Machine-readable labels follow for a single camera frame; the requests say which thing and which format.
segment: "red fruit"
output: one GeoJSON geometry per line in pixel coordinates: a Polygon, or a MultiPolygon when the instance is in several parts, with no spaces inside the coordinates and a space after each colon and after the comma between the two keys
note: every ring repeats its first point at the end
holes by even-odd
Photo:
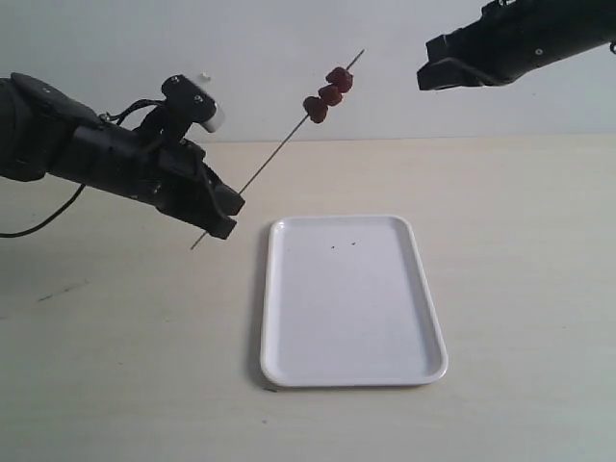
{"type": "Polygon", "coordinates": [[[343,96],[338,90],[338,87],[331,84],[319,90],[319,96],[327,106],[338,106],[343,102],[343,96]]]}
{"type": "Polygon", "coordinates": [[[304,109],[310,119],[315,123],[322,123],[327,117],[327,105],[325,102],[316,96],[308,96],[304,99],[304,109]]]}
{"type": "Polygon", "coordinates": [[[338,87],[340,93],[348,93],[353,88],[353,74],[343,67],[336,67],[327,74],[325,80],[338,87]]]}

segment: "white tray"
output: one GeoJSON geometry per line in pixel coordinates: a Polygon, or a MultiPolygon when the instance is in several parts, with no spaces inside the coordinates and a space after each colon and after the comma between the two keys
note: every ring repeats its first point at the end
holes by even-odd
{"type": "Polygon", "coordinates": [[[282,387],[423,385],[448,357],[410,226],[286,218],[270,232],[261,367],[282,387]]]}

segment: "beige table surface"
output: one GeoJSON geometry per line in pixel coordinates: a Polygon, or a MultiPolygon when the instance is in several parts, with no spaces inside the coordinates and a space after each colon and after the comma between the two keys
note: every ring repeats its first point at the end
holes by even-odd
{"type": "MultiPolygon", "coordinates": [[[[240,186],[271,144],[213,144],[240,186]]],[[[2,231],[74,190],[0,181],[2,231]]],[[[226,242],[87,190],[0,242],[0,460],[616,460],[616,136],[292,143],[226,242]],[[411,390],[272,393],[266,234],[396,214],[449,350],[411,390]]]]}

